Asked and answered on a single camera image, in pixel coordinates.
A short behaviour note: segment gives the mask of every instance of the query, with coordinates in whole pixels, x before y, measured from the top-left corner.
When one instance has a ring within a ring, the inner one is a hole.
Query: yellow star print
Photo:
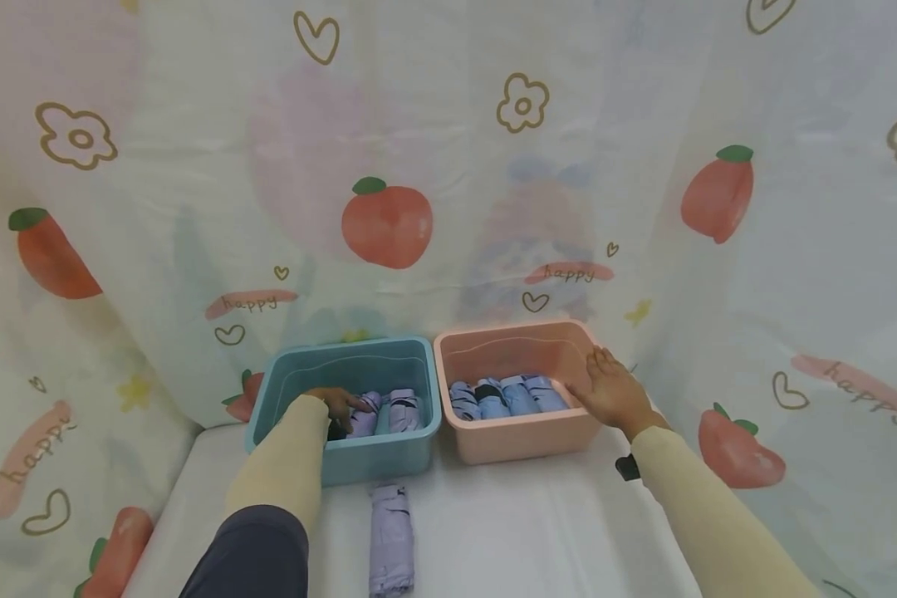
[[[625,314],[625,320],[631,322],[632,328],[636,328],[645,316],[648,316],[649,311],[651,311],[651,300],[638,301],[634,310]]]
[[[359,330],[350,330],[342,336],[342,342],[358,342],[366,341],[369,338],[369,332],[365,328]]]
[[[123,404],[120,405],[120,411],[128,414],[134,407],[142,410],[149,408],[149,391],[150,384],[146,382],[140,374],[133,374],[128,383],[116,386],[116,392],[123,397]]]

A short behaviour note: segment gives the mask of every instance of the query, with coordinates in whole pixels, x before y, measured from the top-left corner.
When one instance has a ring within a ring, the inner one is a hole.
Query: hand
[[[618,428],[629,442],[645,428],[670,429],[664,417],[651,408],[645,389],[605,347],[595,347],[586,359],[591,391],[566,385],[582,407],[595,419]]]
[[[340,423],[348,434],[352,434],[352,422],[349,421],[349,408],[362,413],[369,413],[372,410],[369,405],[359,398],[343,389],[310,389],[306,390],[305,395],[311,395],[321,399],[329,408],[329,417]]]

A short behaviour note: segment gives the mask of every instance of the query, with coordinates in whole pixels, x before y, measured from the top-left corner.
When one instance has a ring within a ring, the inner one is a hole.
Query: white tablecloth
[[[199,435],[124,598],[179,595],[222,522],[245,426]],[[614,461],[605,430],[587,453],[480,467],[442,430],[431,469],[406,478],[416,533],[415,598],[700,597],[660,505]],[[310,597],[368,596],[368,485],[323,493]]]

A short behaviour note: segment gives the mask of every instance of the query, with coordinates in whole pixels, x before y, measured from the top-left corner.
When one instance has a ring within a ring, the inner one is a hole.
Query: arm sleeve
[[[297,518],[270,505],[223,522],[179,598],[306,598],[309,541]]]
[[[322,500],[322,449],[329,408],[299,395],[243,465],[226,496],[226,514],[256,504],[277,506],[311,534]]]
[[[705,598],[819,595],[763,523],[681,436],[645,429],[631,443],[631,453]]]

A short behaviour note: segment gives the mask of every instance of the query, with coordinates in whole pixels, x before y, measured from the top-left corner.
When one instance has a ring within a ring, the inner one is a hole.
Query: curtain
[[[0,596],[118,596],[279,348],[558,316],[897,596],[897,0],[0,2]]]

